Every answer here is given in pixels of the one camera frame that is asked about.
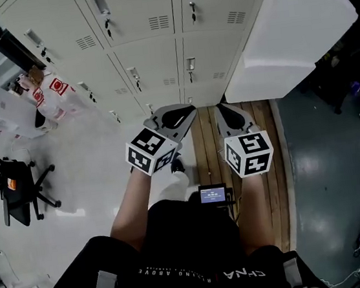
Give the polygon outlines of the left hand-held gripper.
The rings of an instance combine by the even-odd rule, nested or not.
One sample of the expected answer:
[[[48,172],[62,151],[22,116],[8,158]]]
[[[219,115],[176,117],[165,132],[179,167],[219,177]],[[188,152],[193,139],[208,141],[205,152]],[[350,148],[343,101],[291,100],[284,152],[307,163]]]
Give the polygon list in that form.
[[[126,162],[148,176],[160,171],[181,149],[196,113],[196,107],[191,104],[172,104],[157,109],[143,122],[137,136],[126,144]]]

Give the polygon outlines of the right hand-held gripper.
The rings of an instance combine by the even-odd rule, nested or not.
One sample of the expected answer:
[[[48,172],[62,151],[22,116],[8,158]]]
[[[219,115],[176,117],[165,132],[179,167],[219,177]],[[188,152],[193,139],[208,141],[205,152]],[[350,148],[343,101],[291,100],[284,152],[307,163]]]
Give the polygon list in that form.
[[[241,178],[267,173],[274,152],[267,132],[237,106],[219,103],[214,116],[224,142],[223,157],[229,167]]]

